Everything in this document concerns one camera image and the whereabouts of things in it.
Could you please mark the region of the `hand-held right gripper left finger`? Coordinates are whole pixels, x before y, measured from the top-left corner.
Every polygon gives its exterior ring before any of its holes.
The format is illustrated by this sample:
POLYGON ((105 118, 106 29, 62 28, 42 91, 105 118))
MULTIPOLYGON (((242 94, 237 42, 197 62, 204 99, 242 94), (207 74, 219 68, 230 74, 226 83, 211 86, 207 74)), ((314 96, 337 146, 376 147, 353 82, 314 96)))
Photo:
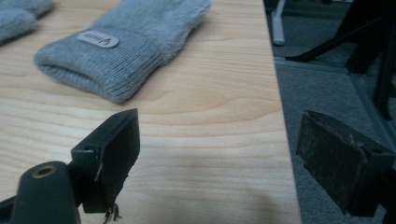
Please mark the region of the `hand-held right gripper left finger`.
POLYGON ((71 150, 72 183, 86 213, 113 210, 139 152, 135 109, 110 116, 71 150))

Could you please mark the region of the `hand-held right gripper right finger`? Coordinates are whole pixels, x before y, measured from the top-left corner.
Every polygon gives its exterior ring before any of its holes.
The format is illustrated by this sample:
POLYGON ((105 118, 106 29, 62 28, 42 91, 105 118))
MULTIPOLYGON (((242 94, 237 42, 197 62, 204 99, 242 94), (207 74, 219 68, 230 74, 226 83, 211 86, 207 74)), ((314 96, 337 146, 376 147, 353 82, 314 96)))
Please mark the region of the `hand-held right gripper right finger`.
POLYGON ((396 217, 396 153, 343 122, 305 110, 296 154, 343 213, 396 217))

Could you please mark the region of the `grey fuzzy glove with label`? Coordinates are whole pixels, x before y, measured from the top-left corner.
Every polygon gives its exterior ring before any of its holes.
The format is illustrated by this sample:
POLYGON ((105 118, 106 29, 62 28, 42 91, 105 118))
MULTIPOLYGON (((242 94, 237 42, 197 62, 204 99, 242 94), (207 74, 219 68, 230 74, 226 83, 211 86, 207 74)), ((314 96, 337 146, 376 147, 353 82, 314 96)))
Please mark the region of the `grey fuzzy glove with label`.
POLYGON ((211 0, 120 0, 89 28, 50 43, 35 65, 114 103, 129 99, 183 48, 211 0))

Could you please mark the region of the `white stand leg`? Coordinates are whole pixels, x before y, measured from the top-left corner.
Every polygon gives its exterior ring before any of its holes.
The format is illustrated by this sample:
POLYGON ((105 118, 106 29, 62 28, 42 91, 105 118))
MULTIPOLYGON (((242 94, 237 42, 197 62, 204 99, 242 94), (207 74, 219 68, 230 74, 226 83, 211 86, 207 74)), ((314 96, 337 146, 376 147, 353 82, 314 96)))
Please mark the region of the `white stand leg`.
POLYGON ((273 44, 276 46, 283 46, 285 44, 284 29, 282 14, 284 6, 286 5, 286 0, 278 0, 276 8, 271 12, 271 22, 272 22, 272 40, 273 44))

